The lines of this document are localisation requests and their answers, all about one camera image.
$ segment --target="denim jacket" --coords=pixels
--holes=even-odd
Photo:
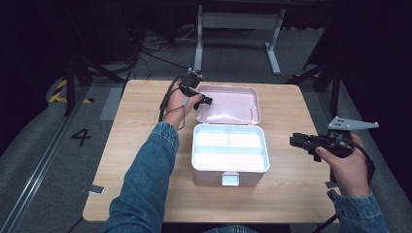
[[[169,177],[179,148],[177,131],[160,122],[139,149],[125,174],[120,196],[110,205],[110,217],[101,232],[161,232]],[[388,232],[387,223],[373,193],[355,198],[327,193],[340,221],[339,232]],[[212,232],[255,232],[245,226],[228,225]]]

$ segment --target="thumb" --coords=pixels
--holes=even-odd
[[[190,97],[189,99],[189,105],[193,106],[195,103],[199,102],[202,99],[201,94],[197,94],[195,96]]]
[[[334,167],[338,163],[338,157],[322,147],[316,148],[316,153],[322,158],[330,167]]]

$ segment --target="pink plastic box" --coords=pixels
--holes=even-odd
[[[213,98],[196,111],[191,164],[201,185],[255,186],[269,169],[258,93],[249,87],[202,85]]]

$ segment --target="box latch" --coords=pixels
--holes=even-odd
[[[239,174],[237,172],[225,172],[222,175],[223,186],[239,186]]]

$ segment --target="box lid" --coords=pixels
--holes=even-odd
[[[203,123],[258,124],[258,92],[251,87],[202,85],[198,92],[213,98],[211,105],[201,104],[196,119]]]

